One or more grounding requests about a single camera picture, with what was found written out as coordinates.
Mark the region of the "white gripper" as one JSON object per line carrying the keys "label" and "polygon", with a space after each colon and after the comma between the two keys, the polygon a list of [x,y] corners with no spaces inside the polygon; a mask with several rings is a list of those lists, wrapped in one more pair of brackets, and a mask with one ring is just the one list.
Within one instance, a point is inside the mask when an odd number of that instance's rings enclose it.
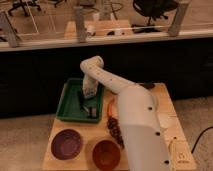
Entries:
{"label": "white gripper", "polygon": [[[94,97],[97,93],[97,88],[98,88],[98,82],[92,77],[85,75],[83,78],[83,84],[82,84],[84,98],[89,99]],[[84,98],[81,92],[79,91],[78,92],[79,106],[81,110],[85,110],[88,114],[89,108],[93,106],[90,104],[88,100],[84,101]]]}

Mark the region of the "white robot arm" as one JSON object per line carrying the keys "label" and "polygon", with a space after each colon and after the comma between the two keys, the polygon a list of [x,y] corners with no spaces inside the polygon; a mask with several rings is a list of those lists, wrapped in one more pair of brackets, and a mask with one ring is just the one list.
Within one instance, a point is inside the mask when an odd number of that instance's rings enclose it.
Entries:
{"label": "white robot arm", "polygon": [[91,97],[101,83],[117,95],[118,120],[130,171],[172,171],[157,99],[146,88],[103,69],[100,56],[83,60],[83,94]]}

